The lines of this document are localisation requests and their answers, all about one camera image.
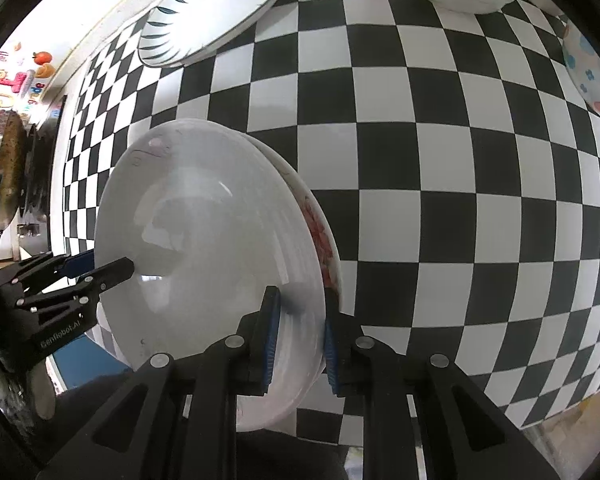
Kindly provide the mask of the blue flower pattern bowl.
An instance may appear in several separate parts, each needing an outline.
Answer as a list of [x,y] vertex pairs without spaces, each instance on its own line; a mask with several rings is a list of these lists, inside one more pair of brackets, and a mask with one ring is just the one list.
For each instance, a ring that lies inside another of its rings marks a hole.
[[570,20],[562,37],[562,55],[582,99],[600,115],[600,57]]

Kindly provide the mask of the colourful fridge magnets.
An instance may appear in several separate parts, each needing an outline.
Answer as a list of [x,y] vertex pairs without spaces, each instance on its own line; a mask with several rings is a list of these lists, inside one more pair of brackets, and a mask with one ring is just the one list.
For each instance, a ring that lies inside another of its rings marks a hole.
[[0,49],[0,136],[12,114],[19,116],[25,127],[35,116],[57,62],[45,50],[31,51],[21,42],[11,41]]

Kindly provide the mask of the plain white plate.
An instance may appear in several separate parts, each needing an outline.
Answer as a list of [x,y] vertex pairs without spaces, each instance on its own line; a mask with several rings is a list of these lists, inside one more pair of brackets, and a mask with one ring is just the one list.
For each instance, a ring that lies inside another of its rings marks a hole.
[[94,254],[98,266],[133,263],[100,298],[133,368],[158,352],[203,352],[278,288],[272,380],[264,396],[238,399],[239,430],[276,425],[321,373],[325,294],[312,236],[287,183],[244,134],[177,119],[134,141],[102,193]]

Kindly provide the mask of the brown frying pan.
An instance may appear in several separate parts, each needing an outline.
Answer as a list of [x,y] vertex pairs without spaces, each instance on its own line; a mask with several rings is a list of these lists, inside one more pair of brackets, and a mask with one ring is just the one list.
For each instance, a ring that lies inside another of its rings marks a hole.
[[26,166],[28,136],[20,116],[10,112],[0,148],[0,231],[12,223],[19,206]]

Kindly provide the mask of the black stove top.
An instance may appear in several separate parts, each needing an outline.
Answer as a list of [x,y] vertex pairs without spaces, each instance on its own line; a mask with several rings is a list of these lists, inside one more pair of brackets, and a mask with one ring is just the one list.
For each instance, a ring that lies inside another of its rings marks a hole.
[[53,103],[44,120],[34,125],[29,132],[23,196],[20,200],[20,214],[23,218],[31,216],[36,221],[43,222],[50,213],[50,178],[66,99],[66,96],[62,96]]

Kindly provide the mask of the blue leaf pattern plate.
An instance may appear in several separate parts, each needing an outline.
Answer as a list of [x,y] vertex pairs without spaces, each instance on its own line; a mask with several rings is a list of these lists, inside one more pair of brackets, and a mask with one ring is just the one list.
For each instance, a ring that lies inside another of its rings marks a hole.
[[276,1],[160,0],[140,33],[140,62],[166,68],[208,58],[262,18]]

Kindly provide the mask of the red floral plate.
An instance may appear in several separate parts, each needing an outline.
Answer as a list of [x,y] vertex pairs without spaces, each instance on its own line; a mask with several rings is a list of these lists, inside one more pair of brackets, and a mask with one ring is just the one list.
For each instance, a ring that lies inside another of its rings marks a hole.
[[332,234],[332,229],[320,203],[306,182],[300,178],[298,172],[282,155],[253,136],[247,136],[247,140],[274,166],[291,190],[312,236],[317,259],[321,266],[323,282],[327,288],[336,292],[338,298],[341,298],[342,279],[339,252],[334,234]]

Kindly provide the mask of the black white checkered mat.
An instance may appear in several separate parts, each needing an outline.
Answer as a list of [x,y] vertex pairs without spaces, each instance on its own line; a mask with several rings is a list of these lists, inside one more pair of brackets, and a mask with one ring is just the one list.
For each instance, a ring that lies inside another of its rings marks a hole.
[[143,66],[135,21],[86,62],[65,119],[59,248],[91,248],[125,149],[176,118],[249,133],[321,204],[344,310],[438,350],[519,426],[600,391],[600,117],[564,22],[427,0],[279,0],[219,54]]

